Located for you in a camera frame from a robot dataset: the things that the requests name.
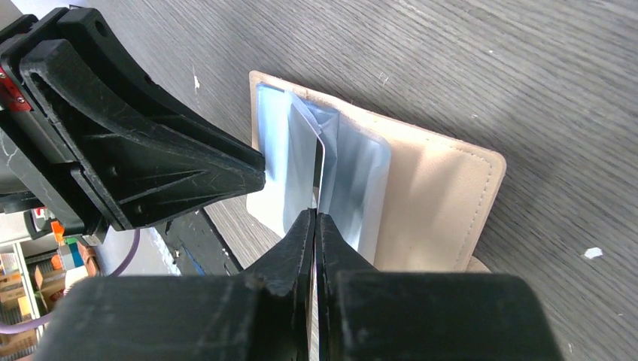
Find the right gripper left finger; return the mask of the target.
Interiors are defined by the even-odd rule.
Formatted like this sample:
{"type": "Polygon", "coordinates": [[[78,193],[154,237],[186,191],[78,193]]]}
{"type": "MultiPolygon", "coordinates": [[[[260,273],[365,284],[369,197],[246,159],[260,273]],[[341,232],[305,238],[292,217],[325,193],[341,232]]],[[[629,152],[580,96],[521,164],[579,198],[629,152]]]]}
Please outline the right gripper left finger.
{"type": "Polygon", "coordinates": [[[87,278],[57,305],[37,360],[307,360],[316,213],[232,276],[87,278]]]}

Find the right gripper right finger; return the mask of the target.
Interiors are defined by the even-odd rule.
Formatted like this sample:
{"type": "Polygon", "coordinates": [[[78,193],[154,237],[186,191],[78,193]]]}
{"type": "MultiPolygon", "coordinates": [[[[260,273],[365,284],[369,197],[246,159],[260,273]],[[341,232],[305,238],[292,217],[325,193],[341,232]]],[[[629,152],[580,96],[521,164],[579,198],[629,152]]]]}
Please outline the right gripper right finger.
{"type": "Polygon", "coordinates": [[[513,275],[382,272],[317,216],[322,360],[560,360],[534,291],[513,275]]]}

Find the black credit card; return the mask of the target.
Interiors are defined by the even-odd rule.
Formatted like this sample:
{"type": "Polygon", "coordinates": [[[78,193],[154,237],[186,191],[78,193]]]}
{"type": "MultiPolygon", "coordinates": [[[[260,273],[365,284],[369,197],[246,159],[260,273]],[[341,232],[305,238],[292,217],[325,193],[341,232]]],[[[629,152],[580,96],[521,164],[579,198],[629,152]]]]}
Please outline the black credit card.
{"type": "MultiPolygon", "coordinates": [[[[314,157],[314,175],[313,175],[313,196],[314,196],[314,208],[316,208],[316,213],[318,213],[319,203],[320,203],[320,192],[321,192],[321,178],[322,171],[324,165],[324,145],[322,141],[318,138],[316,140],[316,151],[314,157]]],[[[323,360],[321,355],[321,338],[320,338],[320,309],[318,304],[319,286],[318,281],[320,280],[319,269],[318,269],[318,260],[317,260],[317,245],[314,246],[313,249],[313,301],[312,301],[312,312],[311,312],[311,344],[310,344],[310,359],[311,360],[323,360]]]]}

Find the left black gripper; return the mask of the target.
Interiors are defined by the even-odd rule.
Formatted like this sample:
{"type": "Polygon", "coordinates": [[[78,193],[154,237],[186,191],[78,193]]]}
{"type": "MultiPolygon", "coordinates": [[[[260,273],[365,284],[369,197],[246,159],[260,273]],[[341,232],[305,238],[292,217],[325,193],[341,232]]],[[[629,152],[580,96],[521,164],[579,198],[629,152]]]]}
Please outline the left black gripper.
{"type": "Polygon", "coordinates": [[[260,153],[154,83],[95,8],[2,28],[3,214],[46,207],[103,239],[104,217],[144,228],[264,184],[260,153]]]}

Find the beige leather card holder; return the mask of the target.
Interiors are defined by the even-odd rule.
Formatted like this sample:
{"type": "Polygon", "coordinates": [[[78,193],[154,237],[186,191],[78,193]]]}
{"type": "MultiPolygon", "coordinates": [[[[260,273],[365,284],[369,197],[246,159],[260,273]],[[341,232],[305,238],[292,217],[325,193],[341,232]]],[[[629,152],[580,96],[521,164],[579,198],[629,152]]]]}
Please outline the beige leather card holder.
{"type": "Polygon", "coordinates": [[[314,208],[319,138],[318,211],[376,268],[487,271],[474,250],[506,173],[501,154],[260,71],[249,79],[266,183],[246,207],[260,223],[283,236],[314,208]]]}

